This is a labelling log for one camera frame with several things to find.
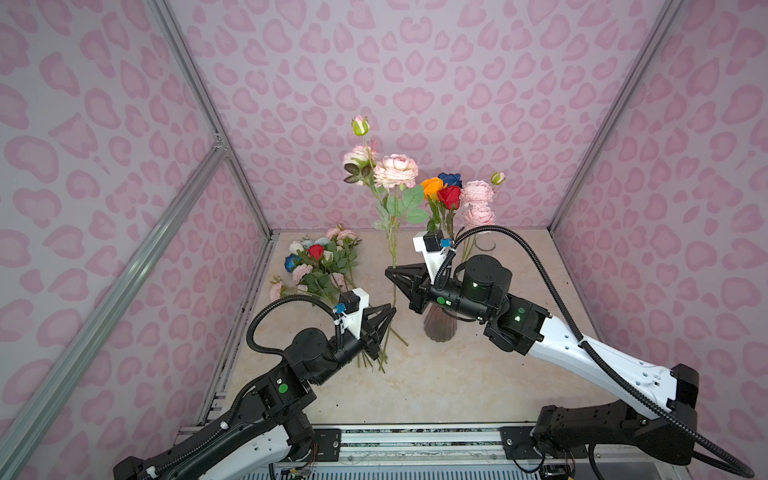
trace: pink leopard print wall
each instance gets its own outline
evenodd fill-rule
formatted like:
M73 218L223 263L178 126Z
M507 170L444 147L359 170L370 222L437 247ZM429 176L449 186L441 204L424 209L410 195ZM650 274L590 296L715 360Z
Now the pink leopard print wall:
M661 3L173 0L272 228L370 227L340 158L378 149L510 180L499 223L550 223Z
M698 369L699 430L758 478L768 468L765 25L765 2L691 5L556 236L611 345Z
M0 435L210 146L141 0L0 5Z
M31 457L23 480L111 478L191 425L260 251L222 165Z

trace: marble tabletop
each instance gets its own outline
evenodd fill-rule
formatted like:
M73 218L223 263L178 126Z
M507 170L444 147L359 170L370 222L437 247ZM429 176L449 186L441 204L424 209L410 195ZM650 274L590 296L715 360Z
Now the marble tabletop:
M270 259L256 309L269 300L269 281L290 275L283 267L288 246L304 236L321 237L324 232L283 232ZM584 307L555 249L547 230L520 230L535 249L562 299L585 335L594 336ZM413 251L415 231L400 232L398 264L419 263ZM358 287L371 296L371 305L392 302L392 283L384 277L391 264L383 232L360 232L360 265L354 271ZM537 270L515 241L487 233L496 243L492 255L512 271L510 291L537 303L555 315L560 312ZM312 423L437 423L437 422L525 422L535 421L542 406L582 407L613 402L615 397L581 377L530 356L502 352L483 336L483 326L459 322L453 339L445 343L424 334L425 315L408 309L408 300L397 292L398 312L393 321L397 332L409 343L391 336L386 373L358 368L353 361L322 386L315 386L317 400L304 411ZM291 303L272 312L256 332L264 346L285 348L302 329L320 328L330 338L333 324L308 303ZM243 341L230 379L227 402L252 378L280 361L278 356L256 353Z

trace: wire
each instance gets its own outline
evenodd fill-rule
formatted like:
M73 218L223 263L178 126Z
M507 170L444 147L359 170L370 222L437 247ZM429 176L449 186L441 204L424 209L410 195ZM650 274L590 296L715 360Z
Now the wire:
M656 402L646 397L639 390L635 389L629 382L627 382L627 380L625 380L618 373L616 373L616 371L613 370L613 368L611 368L611 366L608 365L605 362L605 360L603 360L600 357L600 355L598 355L597 352L594 351L594 349L589 344L589 342L584 340L584 335L581 333L578 326L576 325L576 322L573 320L571 313L568 311L568 308L565 306L563 299L560 297L558 290L554 287L554 284L550 280L549 275L547 274L547 271L544 269L544 266L541 264L541 261L536 256L536 253L533 251L531 246L528 245L528 242L526 242L516 232L509 230L508 228L505 228L505 227L500 227L499 225L484 225L481 227L475 227L470 230L467 230L461 235L459 235L458 237L456 237L453 248L448 251L448 254L445 256L445 260L443 260L442 265L440 266L440 268L437 271L437 274L435 275L435 287L437 288L437 290L442 290L443 288L445 288L445 285L448 282L448 279L450 277L450 269L451 269L450 265L451 265L451 262L453 261L453 258L456 256L456 252L455 252L456 247L458 247L458 245L461 244L461 242L463 242L470 236L480 232L503 233L504 235L511 237L514 241L519 243L520 246L523 247L523 250L525 250L525 252L531 258L534 265L536 266L536 270L538 270L539 275L541 275L541 278L544 280L544 283L547 286L547 290L549 290L549 293L552 295L552 298L554 299L555 304L557 304L558 308L563 314L565 322L568 324L568 328L571 329L571 331L573 332L574 336L579 342L579 345L584 349L585 352L587 352L590 358L592 358L592 360L595 363L597 363L597 365L603 370L603 372L605 372L606 375L611 377L611 379L613 379L622 389L624 389L625 391L627 391L627 393L632 395L643 406L647 407L649 410L651 410L656 415L660 416L662 419L667 420L667 422L669 422L674 428L678 429L683 434L685 434L686 437L694 440L697 444L704 447L708 452L713 453L715 454L715 456L724 460L724 462L721 462L715 458L711 458L707 455L704 455L698 452L694 452L694 454L692 455L692 458L701 460L702 462L705 462L708 465L712 465L715 468L719 468L721 470L724 470L725 472L729 472L734 475L738 475L744 478L754 478L755 472L747 464L745 464L735 456L731 455L729 452L726 452L724 449L716 445L711 440L705 438L703 435L696 432L696 430L692 429L685 423L682 423L679 419L675 418L669 412L667 412L667 410L657 405Z
M520 466L520 464L518 463L518 460L515 457L515 452L517 452L518 448L520 448L520 445L530 445L531 447L536 448L536 445L534 445L533 443L527 443L527 442L517 442L517 443L515 443L512 446L512 450L511 450L512 461L515 463L515 466L517 468L521 469L525 473L536 473L539 470L541 470L541 467L544 465L544 454L543 453L541 454L541 461L538 463L538 466L536 468L534 468L533 470L527 470L527 469L522 468Z
M248 346L250 347L250 349L252 349L255 352L266 353L268 355L283 355L283 351L281 349L271 349L265 346L258 345L253 340L253 333L256 332L256 328L259 326L259 323L261 323L264 317L267 316L270 312L272 312L272 310L276 309L278 306L285 305L286 303L299 302L299 301L309 302L315 306L320 307L320 309L322 309L325 313L328 313L328 315L330 315L330 317L333 320L336 320L336 318L338 318L337 313L335 313L331 307L329 307L328 305L326 305L325 302L323 302L322 300L314 296L288 295L288 296L281 297L275 300L274 302L270 303L269 305L265 306L263 310L258 312L258 314L253 318L253 321L248 326L248 332L245 335L245 340ZM341 348L343 342L344 342L343 337L337 335L336 345L339 349Z
M594 477L597 480L605 480L603 478L603 475L600 473L600 470L598 470L598 464L594 460L594 443L591 443L589 445L589 449L587 450L588 456L589 456L589 466L592 467L592 472L594 472Z

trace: pink rose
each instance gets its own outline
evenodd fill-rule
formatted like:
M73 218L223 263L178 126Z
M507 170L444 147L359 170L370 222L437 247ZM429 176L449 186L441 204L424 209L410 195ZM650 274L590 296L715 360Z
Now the pink rose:
M412 188L416 185L417 175L419 175L419 167L416 166L416 162L401 154L387 155L382 163L373 169L376 186L384 188L398 185Z
M334 236L339 234L340 231L341 231L341 229L338 228L338 227L331 227L326 232L325 238L327 238L328 240L332 240L334 238Z
M300 282L305 275L307 275L308 273L312 273L312 270L313 270L312 265L309 265L308 263L302 263L301 265L293 269L293 273L292 273L293 281L296 283Z
M278 282L272 285L270 288L270 301L274 302L280 298L280 294L283 292L283 282Z
M460 198L464 205L485 206L493 200L493 187L483 180L473 180L464 184Z
M496 216L493 210L486 205L472 205L464 210L464 220L467 222L467 227L475 228L482 225L493 225Z
M351 240L355 240L357 238L357 233L351 231L351 230L342 230L339 232L339 237L337 240L344 240L345 238L349 238Z

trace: pink vase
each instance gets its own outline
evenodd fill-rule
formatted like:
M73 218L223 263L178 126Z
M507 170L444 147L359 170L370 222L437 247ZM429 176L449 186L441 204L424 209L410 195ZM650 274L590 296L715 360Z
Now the pink vase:
M424 317L424 333L436 342L447 342L456 334L457 320L437 305L430 305Z

